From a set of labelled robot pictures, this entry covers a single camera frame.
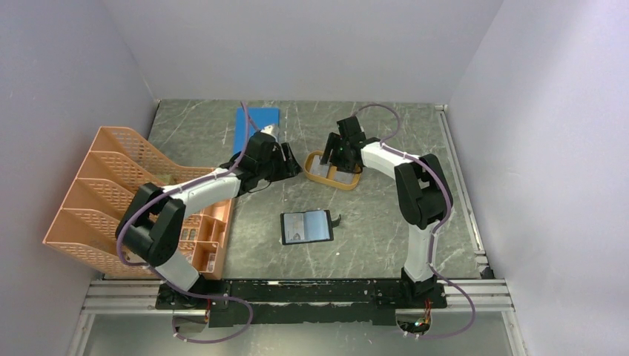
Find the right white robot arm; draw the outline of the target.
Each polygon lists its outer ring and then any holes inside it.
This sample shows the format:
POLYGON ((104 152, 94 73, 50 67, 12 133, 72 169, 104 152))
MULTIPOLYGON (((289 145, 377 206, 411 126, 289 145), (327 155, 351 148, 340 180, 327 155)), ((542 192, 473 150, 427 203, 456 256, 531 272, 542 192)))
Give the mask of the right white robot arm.
POLYGON ((337 122, 329 134, 320 162, 350 173, 370 168, 395 181, 398 206, 409 224, 407 257, 402 269, 402 301, 410 307, 424 302, 435 289, 437 232, 452 212, 452 197, 438 158, 416 156, 382 140, 368 138, 356 116, 337 122))

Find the black card holder wallet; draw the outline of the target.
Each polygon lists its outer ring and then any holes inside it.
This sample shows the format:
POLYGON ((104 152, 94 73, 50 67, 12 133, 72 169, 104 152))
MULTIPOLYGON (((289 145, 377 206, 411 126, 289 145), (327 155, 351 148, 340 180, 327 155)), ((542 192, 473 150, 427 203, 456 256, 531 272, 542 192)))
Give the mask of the black card holder wallet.
POLYGON ((313 210, 292 212, 304 214, 305 223, 305 240, 295 244, 285 244, 283 236, 283 215, 290 213, 282 213, 280 215, 281 227, 281 243, 283 245, 300 245, 306 243, 321 243, 334 240, 333 229, 340 225, 342 216, 339 214, 335 219, 332 218, 330 210, 313 210))

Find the yellow oval tray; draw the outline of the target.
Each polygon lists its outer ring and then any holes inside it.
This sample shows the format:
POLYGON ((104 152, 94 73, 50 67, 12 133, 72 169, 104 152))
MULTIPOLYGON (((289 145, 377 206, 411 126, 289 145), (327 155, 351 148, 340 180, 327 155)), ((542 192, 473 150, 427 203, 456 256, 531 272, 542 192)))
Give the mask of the yellow oval tray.
POLYGON ((323 152, 322 151, 312 151, 306 158, 306 161, 303 165, 303 173, 306 175, 306 177, 308 179, 310 179, 313 182, 316 183, 320 183, 323 185, 327 185, 336 189, 340 189, 342 191, 351 191, 353 189, 355 189, 360 181, 360 176, 361 174, 356 174, 353 182, 351 185, 344 185, 344 184, 340 184, 339 182, 335 182, 333 180, 335 172, 339 171, 338 167, 331 164, 331 169, 329 171, 329 175, 327 176, 326 179, 322 178, 322 177, 316 177, 315 175, 310 173, 311 170, 311 166, 313 162, 320 162, 320 156, 323 152))

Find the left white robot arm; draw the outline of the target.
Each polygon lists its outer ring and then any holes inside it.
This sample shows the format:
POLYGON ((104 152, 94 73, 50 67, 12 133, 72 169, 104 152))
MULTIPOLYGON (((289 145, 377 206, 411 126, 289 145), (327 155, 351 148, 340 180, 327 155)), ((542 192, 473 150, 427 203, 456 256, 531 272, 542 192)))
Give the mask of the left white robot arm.
POLYGON ((176 289, 175 297, 184 307, 196 308, 211 284, 179 250, 184 221, 214 203, 251 192, 261 181, 278 182, 301 171, 289 143, 258 131, 209 174, 178 185, 141 185, 116 229, 116 250, 130 250, 141 266, 176 289))

